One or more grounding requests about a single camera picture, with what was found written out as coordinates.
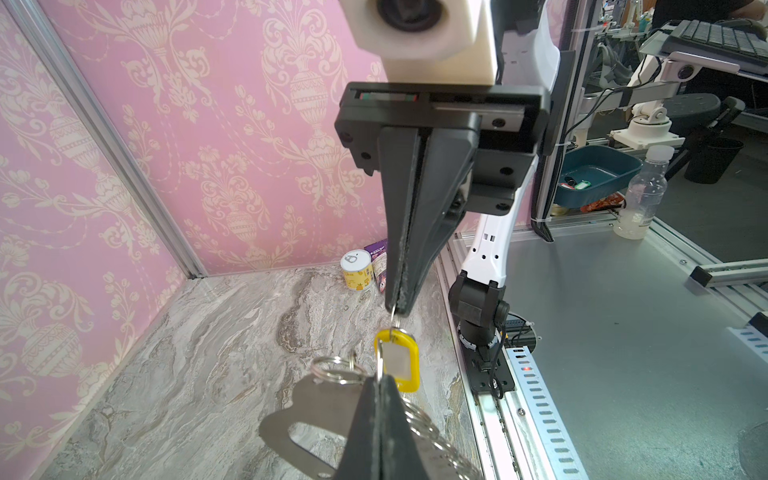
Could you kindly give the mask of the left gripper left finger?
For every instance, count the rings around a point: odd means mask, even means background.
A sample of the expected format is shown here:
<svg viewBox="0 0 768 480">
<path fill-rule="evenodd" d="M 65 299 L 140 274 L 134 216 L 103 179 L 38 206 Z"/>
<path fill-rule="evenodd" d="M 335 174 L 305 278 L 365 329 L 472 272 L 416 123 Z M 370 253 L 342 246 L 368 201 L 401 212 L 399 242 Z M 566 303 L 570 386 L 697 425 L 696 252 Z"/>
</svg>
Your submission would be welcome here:
<svg viewBox="0 0 768 480">
<path fill-rule="evenodd" d="M 334 479 L 374 480 L 380 479 L 381 473 L 379 384 L 369 378 L 363 384 Z"/>
</svg>

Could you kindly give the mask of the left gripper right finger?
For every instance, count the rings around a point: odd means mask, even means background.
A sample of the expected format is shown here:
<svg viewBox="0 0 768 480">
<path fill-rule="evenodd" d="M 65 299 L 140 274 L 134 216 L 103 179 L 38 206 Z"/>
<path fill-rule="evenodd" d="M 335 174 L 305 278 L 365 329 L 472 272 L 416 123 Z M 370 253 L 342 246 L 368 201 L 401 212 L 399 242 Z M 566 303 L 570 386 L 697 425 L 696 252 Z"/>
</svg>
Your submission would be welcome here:
<svg viewBox="0 0 768 480">
<path fill-rule="evenodd" d="M 379 380 L 379 478 L 427 479 L 395 380 Z"/>
</svg>

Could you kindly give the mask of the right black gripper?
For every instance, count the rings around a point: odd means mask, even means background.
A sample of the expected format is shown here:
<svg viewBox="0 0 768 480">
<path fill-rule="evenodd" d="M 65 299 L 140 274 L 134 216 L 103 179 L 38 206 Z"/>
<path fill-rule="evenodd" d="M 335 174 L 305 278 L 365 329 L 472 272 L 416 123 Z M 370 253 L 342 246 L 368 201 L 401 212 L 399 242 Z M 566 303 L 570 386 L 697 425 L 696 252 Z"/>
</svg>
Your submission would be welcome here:
<svg viewBox="0 0 768 480">
<path fill-rule="evenodd" d="M 347 85 L 335 129 L 356 166 L 381 175 L 390 313 L 411 313 L 465 212 L 511 211 L 550 106 L 543 87 Z"/>
</svg>

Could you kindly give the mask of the silver metal key holder plate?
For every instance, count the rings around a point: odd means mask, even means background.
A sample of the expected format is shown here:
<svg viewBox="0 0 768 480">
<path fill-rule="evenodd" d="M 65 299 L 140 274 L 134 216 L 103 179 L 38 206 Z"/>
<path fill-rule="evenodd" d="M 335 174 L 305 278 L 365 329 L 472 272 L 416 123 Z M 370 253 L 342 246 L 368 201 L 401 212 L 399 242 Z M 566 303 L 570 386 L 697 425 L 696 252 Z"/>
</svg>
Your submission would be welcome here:
<svg viewBox="0 0 768 480">
<path fill-rule="evenodd" d="M 369 375 L 355 361 L 338 356 L 318 357 L 310 370 L 310 375 L 294 386 L 290 406 L 261 421 L 259 435 L 272 451 L 305 475 L 334 479 L 339 464 L 332 466 L 301 446 L 292 439 L 290 430 L 305 424 L 343 437 L 346 445 L 363 384 L 369 378 L 379 384 L 386 374 L 377 371 Z M 482 472 L 443 438 L 420 407 L 401 398 L 427 479 L 482 478 Z"/>
</svg>

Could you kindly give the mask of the yellow key tag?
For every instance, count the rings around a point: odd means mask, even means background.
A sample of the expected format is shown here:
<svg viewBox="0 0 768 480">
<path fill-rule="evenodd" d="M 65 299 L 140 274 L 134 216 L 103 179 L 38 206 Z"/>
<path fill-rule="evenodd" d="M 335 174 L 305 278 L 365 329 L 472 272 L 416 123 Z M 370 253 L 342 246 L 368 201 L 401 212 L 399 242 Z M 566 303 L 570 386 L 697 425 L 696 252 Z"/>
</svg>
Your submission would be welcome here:
<svg viewBox="0 0 768 480">
<path fill-rule="evenodd" d="M 374 340 L 377 369 L 391 376 L 401 393 L 419 390 L 420 349 L 415 338 L 403 329 L 379 331 Z"/>
</svg>

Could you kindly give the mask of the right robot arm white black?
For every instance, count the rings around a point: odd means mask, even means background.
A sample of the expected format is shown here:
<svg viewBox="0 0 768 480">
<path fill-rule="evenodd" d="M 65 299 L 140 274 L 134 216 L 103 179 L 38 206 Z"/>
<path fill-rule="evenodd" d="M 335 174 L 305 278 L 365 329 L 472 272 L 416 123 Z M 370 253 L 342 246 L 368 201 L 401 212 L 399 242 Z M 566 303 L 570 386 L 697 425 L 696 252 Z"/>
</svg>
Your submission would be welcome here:
<svg viewBox="0 0 768 480">
<path fill-rule="evenodd" d="M 356 167 L 379 176 L 387 222 L 385 305 L 408 315 L 466 214 L 479 244 L 454 315 L 473 346 L 505 321 L 506 249 L 517 197 L 551 151 L 561 57 L 544 1 L 345 1 L 355 44 L 382 82 L 352 82 L 335 130 Z"/>
</svg>

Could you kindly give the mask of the purple snack packet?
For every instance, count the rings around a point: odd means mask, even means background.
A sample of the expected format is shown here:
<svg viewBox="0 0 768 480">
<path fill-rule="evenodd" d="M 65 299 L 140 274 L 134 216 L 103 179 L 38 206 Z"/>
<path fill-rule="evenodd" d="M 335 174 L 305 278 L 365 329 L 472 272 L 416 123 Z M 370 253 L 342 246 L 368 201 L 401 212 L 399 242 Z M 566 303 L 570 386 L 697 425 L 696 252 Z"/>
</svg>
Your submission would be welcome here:
<svg viewBox="0 0 768 480">
<path fill-rule="evenodd" d="M 373 276 L 380 293 L 386 290 L 387 245 L 388 242 L 384 239 L 364 247 L 371 257 Z"/>
</svg>

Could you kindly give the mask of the yellow cup white lid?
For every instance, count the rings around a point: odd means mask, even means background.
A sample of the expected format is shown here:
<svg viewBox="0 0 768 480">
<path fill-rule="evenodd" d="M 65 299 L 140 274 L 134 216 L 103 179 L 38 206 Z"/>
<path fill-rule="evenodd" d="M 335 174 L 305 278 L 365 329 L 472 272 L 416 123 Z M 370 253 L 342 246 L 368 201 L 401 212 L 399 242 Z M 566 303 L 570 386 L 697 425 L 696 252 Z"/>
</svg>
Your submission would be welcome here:
<svg viewBox="0 0 768 480">
<path fill-rule="evenodd" d="M 364 291 L 374 282 L 372 258 L 364 249 L 351 250 L 340 259 L 346 286 L 353 291 Z"/>
</svg>

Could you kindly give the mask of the teal plastic bin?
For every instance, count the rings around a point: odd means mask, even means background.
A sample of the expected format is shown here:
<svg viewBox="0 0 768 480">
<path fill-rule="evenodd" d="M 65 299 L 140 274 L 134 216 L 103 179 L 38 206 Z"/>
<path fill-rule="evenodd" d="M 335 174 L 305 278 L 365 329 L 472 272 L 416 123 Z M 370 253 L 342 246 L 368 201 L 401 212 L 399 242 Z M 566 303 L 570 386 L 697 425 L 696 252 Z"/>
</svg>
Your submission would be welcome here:
<svg viewBox="0 0 768 480">
<path fill-rule="evenodd" d="M 606 146 L 585 146 L 567 153 L 554 203 L 579 209 L 622 189 L 639 172 L 642 161 Z"/>
</svg>

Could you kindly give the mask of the clear plastic bottle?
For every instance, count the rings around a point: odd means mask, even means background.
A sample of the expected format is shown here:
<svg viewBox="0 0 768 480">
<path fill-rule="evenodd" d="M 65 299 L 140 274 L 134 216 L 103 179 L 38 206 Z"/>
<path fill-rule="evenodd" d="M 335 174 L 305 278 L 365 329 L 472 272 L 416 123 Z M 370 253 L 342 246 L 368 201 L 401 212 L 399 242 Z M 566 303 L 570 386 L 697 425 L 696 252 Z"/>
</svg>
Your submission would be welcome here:
<svg viewBox="0 0 768 480">
<path fill-rule="evenodd" d="M 628 185 L 625 208 L 613 227 L 616 235 L 629 240 L 645 237 L 667 190 L 665 174 L 674 153 L 675 149 L 666 145 L 648 149 L 640 171 Z"/>
</svg>

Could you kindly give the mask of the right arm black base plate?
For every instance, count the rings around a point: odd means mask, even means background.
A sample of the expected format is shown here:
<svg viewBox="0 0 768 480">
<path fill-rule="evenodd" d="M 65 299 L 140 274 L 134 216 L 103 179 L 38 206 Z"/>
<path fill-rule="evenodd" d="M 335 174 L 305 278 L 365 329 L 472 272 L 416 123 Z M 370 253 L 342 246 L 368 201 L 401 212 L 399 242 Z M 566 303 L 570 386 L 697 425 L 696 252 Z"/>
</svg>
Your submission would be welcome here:
<svg viewBox="0 0 768 480">
<path fill-rule="evenodd" d="M 515 390 L 515 380 L 503 355 L 504 345 L 498 337 L 486 346 L 461 340 L 467 379 L 474 394 L 489 394 L 501 400 L 507 392 Z"/>
</svg>

